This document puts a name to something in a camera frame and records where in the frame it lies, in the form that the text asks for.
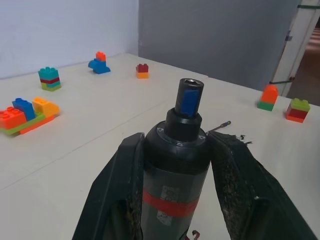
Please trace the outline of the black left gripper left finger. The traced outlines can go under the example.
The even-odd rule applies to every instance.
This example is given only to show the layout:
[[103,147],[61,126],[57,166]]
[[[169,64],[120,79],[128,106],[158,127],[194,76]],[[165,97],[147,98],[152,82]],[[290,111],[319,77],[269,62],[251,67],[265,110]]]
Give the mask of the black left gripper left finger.
[[141,240],[144,183],[142,132],[122,140],[93,181],[74,240]]

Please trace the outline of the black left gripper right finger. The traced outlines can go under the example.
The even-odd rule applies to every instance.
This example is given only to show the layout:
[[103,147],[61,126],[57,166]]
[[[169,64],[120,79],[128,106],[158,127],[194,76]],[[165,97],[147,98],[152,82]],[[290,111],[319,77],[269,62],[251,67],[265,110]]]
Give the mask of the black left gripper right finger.
[[207,133],[215,189],[232,240],[315,240],[278,180],[236,136]]

